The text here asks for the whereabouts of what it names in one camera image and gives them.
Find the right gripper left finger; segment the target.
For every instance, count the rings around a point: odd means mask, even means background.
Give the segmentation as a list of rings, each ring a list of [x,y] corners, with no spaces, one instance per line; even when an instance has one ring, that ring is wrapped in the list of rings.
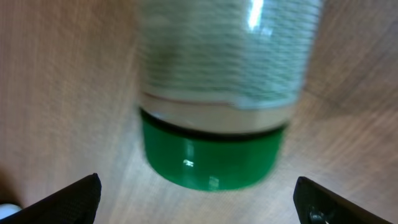
[[[93,224],[101,200],[98,174],[88,175],[58,192],[1,218],[1,224]]]

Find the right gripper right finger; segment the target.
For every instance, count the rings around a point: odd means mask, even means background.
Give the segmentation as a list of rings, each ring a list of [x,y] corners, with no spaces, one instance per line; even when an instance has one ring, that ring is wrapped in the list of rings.
[[[297,179],[293,201],[301,224],[392,224],[307,177]]]

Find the green lid white jar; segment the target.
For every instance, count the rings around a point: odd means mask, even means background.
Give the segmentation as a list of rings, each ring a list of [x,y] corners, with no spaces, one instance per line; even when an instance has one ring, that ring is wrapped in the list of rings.
[[[321,0],[137,5],[144,150],[163,178],[205,191],[262,181],[300,97]]]

